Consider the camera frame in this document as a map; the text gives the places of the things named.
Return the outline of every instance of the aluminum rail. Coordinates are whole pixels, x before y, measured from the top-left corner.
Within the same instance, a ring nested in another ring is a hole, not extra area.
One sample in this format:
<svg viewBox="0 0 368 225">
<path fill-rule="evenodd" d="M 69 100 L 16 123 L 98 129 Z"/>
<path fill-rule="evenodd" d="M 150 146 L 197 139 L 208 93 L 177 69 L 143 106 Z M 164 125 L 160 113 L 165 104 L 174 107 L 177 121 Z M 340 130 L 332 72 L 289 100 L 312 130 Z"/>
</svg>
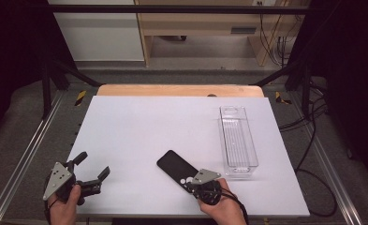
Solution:
<svg viewBox="0 0 368 225">
<path fill-rule="evenodd" d="M 290 99 L 293 100 L 293 104 L 297 109 L 298 115 L 303 116 L 301 110 L 301 100 L 300 100 L 301 97 L 298 93 L 295 94 L 294 93 L 289 92 L 288 94 L 290 95 Z M 310 139 L 314 127 L 312 123 L 306 124 L 305 127 Z M 359 213 L 357 212 L 353 202 L 350 200 L 350 197 L 345 189 L 345 186 L 342 183 L 341 178 L 339 178 L 338 172 L 335 170 L 334 166 L 332 165 L 332 162 L 327 156 L 327 153 L 324 150 L 323 145 L 321 144 L 321 141 L 318 138 L 318 136 L 315 136 L 313 147 L 317 161 L 319 162 L 320 167 L 324 172 L 324 175 L 326 176 L 326 180 L 328 181 L 336 197 L 336 201 L 341 209 L 342 215 L 344 216 L 346 223 L 348 225 L 362 225 Z"/>
<path fill-rule="evenodd" d="M 2 193 L 0 194 L 0 222 L 2 220 L 3 215 L 6 213 L 7 208 L 14 197 L 18 186 L 20 185 L 23 177 L 26 174 L 26 171 L 29 168 L 29 165 L 34 157 L 38 147 L 41 144 L 51 122 L 54 118 L 56 112 L 58 111 L 59 106 L 61 105 L 62 99 L 65 95 L 65 92 L 58 91 L 54 100 L 52 110 L 49 113 L 49 116 L 42 120 L 37 127 L 37 131 L 35 132 L 34 136 L 32 137 L 31 142 L 29 142 L 28 146 L 23 153 L 20 162 L 18 163 L 15 171 L 10 176 L 5 188 L 3 189 Z"/>
</svg>

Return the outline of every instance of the hand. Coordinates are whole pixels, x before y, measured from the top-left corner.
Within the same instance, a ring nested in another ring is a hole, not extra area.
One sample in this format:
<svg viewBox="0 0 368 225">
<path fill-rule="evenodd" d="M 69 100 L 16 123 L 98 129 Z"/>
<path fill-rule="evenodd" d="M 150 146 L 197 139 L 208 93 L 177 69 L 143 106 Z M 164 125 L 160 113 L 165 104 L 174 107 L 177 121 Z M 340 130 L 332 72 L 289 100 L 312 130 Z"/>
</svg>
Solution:
<svg viewBox="0 0 368 225">
<path fill-rule="evenodd" d="M 224 189 L 230 191 L 228 183 L 224 178 L 217 180 L 221 185 L 222 192 L 231 195 Z M 212 217 L 218 225 L 245 225 L 243 212 L 240 206 L 232 199 L 221 196 L 221 200 L 216 205 L 209 205 L 198 199 L 200 210 Z"/>
<path fill-rule="evenodd" d="M 56 194 L 50 196 L 48 204 L 54 203 L 50 208 L 52 225 L 74 225 L 76 223 L 76 205 L 80 196 L 80 185 L 72 188 L 66 203 L 59 201 Z"/>
</svg>

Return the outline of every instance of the white table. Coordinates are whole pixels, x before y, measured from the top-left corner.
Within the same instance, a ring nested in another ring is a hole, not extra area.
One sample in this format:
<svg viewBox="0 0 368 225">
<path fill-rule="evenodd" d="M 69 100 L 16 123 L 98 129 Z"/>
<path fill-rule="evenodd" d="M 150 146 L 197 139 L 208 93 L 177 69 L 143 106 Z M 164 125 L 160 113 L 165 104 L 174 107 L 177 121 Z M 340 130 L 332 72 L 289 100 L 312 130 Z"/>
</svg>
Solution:
<svg viewBox="0 0 368 225">
<path fill-rule="evenodd" d="M 259 166 L 250 181 L 228 181 L 254 217 L 306 217 L 309 211 L 265 97 L 93 98 L 69 159 L 82 181 L 110 166 L 101 194 L 78 208 L 86 217 L 203 218 L 193 196 L 156 162 L 172 149 L 195 168 L 223 172 L 220 106 L 244 106 Z"/>
</svg>

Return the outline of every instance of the wire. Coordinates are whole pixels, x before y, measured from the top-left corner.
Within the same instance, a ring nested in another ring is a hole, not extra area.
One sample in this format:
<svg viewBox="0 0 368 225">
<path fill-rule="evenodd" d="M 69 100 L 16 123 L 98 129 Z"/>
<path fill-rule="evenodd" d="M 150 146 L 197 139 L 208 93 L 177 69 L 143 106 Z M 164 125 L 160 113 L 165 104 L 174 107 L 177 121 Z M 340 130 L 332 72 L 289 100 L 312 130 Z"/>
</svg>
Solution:
<svg viewBox="0 0 368 225">
<path fill-rule="evenodd" d="M 282 47 L 281 47 L 281 45 L 283 45 L 284 44 L 284 42 L 282 43 L 282 41 L 280 40 L 282 37 L 279 37 L 278 39 L 277 39 L 277 53 L 278 53 L 278 55 L 279 55 L 279 57 L 280 58 L 282 58 L 283 56 L 284 56 L 284 53 L 283 53 L 283 51 L 281 50 L 282 49 Z"/>
<path fill-rule="evenodd" d="M 283 37 L 283 44 L 282 44 L 282 67 L 284 66 L 284 55 L 286 52 L 286 37 Z"/>
<path fill-rule="evenodd" d="M 279 16 L 279 19 L 277 20 L 277 23 L 276 23 L 276 25 L 274 27 L 277 27 L 277 24 L 279 23 L 281 17 L 282 17 L 282 15 Z M 268 39 L 266 38 L 265 31 L 263 30 L 263 14 L 259 14 L 259 19 L 260 19 L 260 32 L 259 32 L 260 42 L 261 42 L 263 48 L 265 49 L 266 53 L 272 59 L 272 61 L 276 65 L 280 66 L 280 64 L 276 61 L 276 59 L 271 55 L 271 52 L 270 52 L 271 46 L 269 45 Z M 263 34 L 263 36 L 265 38 L 265 41 L 266 41 L 266 44 L 268 45 L 268 48 L 265 46 L 265 43 L 263 42 L 264 40 L 263 40 L 262 34 Z"/>
<path fill-rule="evenodd" d="M 332 189 L 330 188 L 330 186 L 327 184 L 327 183 L 325 183 L 323 180 L 321 180 L 321 178 L 320 177 L 318 177 L 317 175 L 315 175 L 314 173 L 312 173 L 312 172 L 309 172 L 309 171 L 306 171 L 306 170 L 304 170 L 304 169 L 301 169 L 301 165 L 303 164 L 303 162 L 304 162 L 304 160 L 306 159 L 306 157 L 308 156 L 308 154 L 309 154 L 309 151 L 310 151 L 310 148 L 311 148 L 311 146 L 312 146 L 312 144 L 313 144 L 313 141 L 314 141 L 314 139 L 315 139 L 315 136 L 316 136 L 316 119 L 315 119 L 315 105 L 316 105 L 316 103 L 318 102 L 318 101 L 320 101 L 321 99 L 323 99 L 324 97 L 320 97 L 320 98 L 318 98 L 314 103 L 313 103 L 313 105 L 312 105 L 312 113 L 311 113 L 311 117 L 312 117 L 312 119 L 311 119 L 311 121 L 312 121 L 312 124 L 313 124 L 313 132 L 312 132 L 312 137 L 311 137 L 311 140 L 310 140 L 310 142 L 309 142 L 309 144 L 308 144 L 308 146 L 307 146 L 307 148 L 306 148 L 306 150 L 305 150 L 305 152 L 304 152 L 304 154 L 303 154 L 303 156 L 302 156 L 302 158 L 301 158 L 301 161 L 300 161 L 300 163 L 298 163 L 298 166 L 297 166 L 297 168 L 295 168 L 294 169 L 294 172 L 295 172 L 295 174 L 297 175 L 298 174 L 298 172 L 301 172 L 301 173 L 307 173 L 307 174 L 310 174 L 310 175 L 312 175 L 312 176 L 314 176 L 323 186 L 325 186 L 326 188 L 327 188 L 327 190 L 330 192 L 330 194 L 332 195 L 332 199 L 333 199 L 333 203 L 334 203 L 334 206 L 333 206 L 333 209 L 331 210 L 331 212 L 329 212 L 328 214 L 321 214 L 321 213 L 318 213 L 318 212 L 315 212 L 315 211 L 313 211 L 313 210 L 311 210 L 311 209 L 309 209 L 309 212 L 311 213 L 311 214 L 313 214 L 313 215 L 316 215 L 316 216 L 319 216 L 319 217 L 324 217 L 324 218 L 327 218 L 327 217 L 330 217 L 330 216 L 332 216 L 332 215 L 334 215 L 335 214 L 335 212 L 336 212 L 336 209 L 337 209 L 337 207 L 338 207 L 338 203 L 337 203 L 337 201 L 336 201 L 336 197 L 335 197 L 335 195 L 334 195 L 334 193 L 333 193 L 333 191 L 332 191 Z"/>
<path fill-rule="evenodd" d="M 333 193 L 332 189 L 330 188 L 330 186 L 329 186 L 326 182 L 324 182 L 320 177 L 318 177 L 317 175 L 315 175 L 315 174 L 314 174 L 314 173 L 312 173 L 312 172 L 306 171 L 306 170 L 304 170 L 304 169 L 297 169 L 297 173 L 298 173 L 298 172 L 301 172 L 301 173 L 307 173 L 307 174 L 309 174 L 309 175 L 311 175 L 311 176 L 315 177 L 315 179 L 317 179 L 321 184 L 323 184 L 323 186 L 324 186 L 324 187 L 326 187 L 326 189 L 327 189 L 327 190 L 329 191 L 329 193 L 331 194 L 332 199 L 333 199 L 333 202 L 334 202 L 334 205 L 333 205 L 332 210 L 331 210 L 329 213 L 327 213 L 327 214 L 321 214 L 321 213 L 315 212 L 315 211 L 313 211 L 313 210 L 311 210 L 311 209 L 309 209 L 309 212 L 310 212 L 311 214 L 316 215 L 316 216 L 321 217 L 321 218 L 323 218 L 323 217 L 324 217 L 324 218 L 328 218 L 328 217 L 331 217 L 332 215 L 334 215 L 334 214 L 335 214 L 335 212 L 336 212 L 336 210 L 337 210 L 337 208 L 338 208 L 338 203 L 337 203 L 337 201 L 336 201 L 336 197 L 335 197 L 335 195 L 334 195 L 334 193 Z"/>
<path fill-rule="evenodd" d="M 321 111 L 321 112 L 318 112 L 320 109 L 323 109 L 325 106 L 327 106 L 327 104 L 322 104 L 322 105 L 320 105 L 320 106 L 318 106 L 316 109 L 315 109 L 315 111 L 314 112 L 311 112 L 309 115 L 313 115 L 313 117 L 312 118 L 318 118 L 321 114 L 323 114 L 324 112 L 325 112 L 325 109 L 323 110 L 323 111 Z M 294 122 L 292 122 L 292 123 L 289 123 L 289 124 L 285 124 L 285 125 L 282 125 L 282 126 L 280 126 L 279 127 L 279 129 L 280 129 L 280 131 L 281 132 L 286 132 L 286 131 L 288 131 L 288 130 L 284 130 L 284 129 L 287 129 L 287 128 L 292 128 L 292 127 L 294 127 L 294 126 L 296 126 L 296 125 L 298 125 L 298 124 L 300 124 L 301 122 L 303 122 L 303 121 L 305 121 L 306 119 L 304 118 L 304 117 L 301 117 L 301 118 L 299 118 L 299 119 L 297 119 L 296 121 L 294 121 Z M 306 124 L 302 124 L 302 125 L 300 125 L 300 126 L 298 126 L 298 127 L 295 127 L 295 128 L 300 128 L 300 127 L 302 127 L 302 126 L 304 126 L 304 125 L 306 125 Z"/>
<path fill-rule="evenodd" d="M 275 48 L 273 48 L 273 58 L 274 58 L 274 60 L 276 61 L 276 63 L 278 63 L 279 64 L 279 66 L 281 67 L 282 66 L 282 64 L 279 62 L 279 60 L 278 60 L 278 57 L 280 57 L 280 51 L 279 51 L 279 40 L 276 40 L 276 43 L 277 43 L 277 47 L 275 47 Z"/>
<path fill-rule="evenodd" d="M 240 209 L 242 209 L 245 224 L 249 225 L 247 210 L 245 209 L 245 206 L 239 201 L 239 199 L 236 197 L 236 195 L 233 194 L 230 190 L 227 190 L 227 189 L 224 189 L 224 188 L 221 188 L 221 189 L 225 190 L 229 194 L 218 192 L 218 191 L 212 191 L 212 190 L 198 190 L 197 193 L 198 194 L 201 194 L 201 193 L 216 194 L 216 195 L 221 195 L 221 196 L 225 196 L 229 199 L 232 199 L 234 202 L 236 202 L 240 206 Z"/>
<path fill-rule="evenodd" d="M 292 25 L 291 29 L 288 30 L 287 34 L 285 35 L 285 37 L 288 37 L 289 33 L 297 26 L 298 22 L 302 22 L 302 18 L 301 16 L 299 15 L 295 15 L 295 19 L 296 19 L 296 22 L 294 23 L 294 25 Z"/>
<path fill-rule="evenodd" d="M 54 202 L 52 202 L 50 205 L 49 205 L 49 209 L 51 209 L 52 208 L 52 206 L 56 203 L 56 202 L 58 202 L 59 201 L 59 198 L 57 198 L 56 200 L 54 200 Z"/>
</svg>

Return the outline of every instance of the transparent tray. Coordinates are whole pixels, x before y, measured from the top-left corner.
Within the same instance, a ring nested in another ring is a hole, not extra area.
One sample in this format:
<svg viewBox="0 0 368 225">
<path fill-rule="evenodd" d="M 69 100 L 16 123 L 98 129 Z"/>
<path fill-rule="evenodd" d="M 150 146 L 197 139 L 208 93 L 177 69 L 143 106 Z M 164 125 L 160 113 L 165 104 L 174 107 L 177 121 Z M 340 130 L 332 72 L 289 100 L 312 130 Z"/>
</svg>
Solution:
<svg viewBox="0 0 368 225">
<path fill-rule="evenodd" d="M 249 178 L 258 166 L 256 151 L 244 107 L 220 107 L 220 137 L 225 175 Z"/>
</svg>

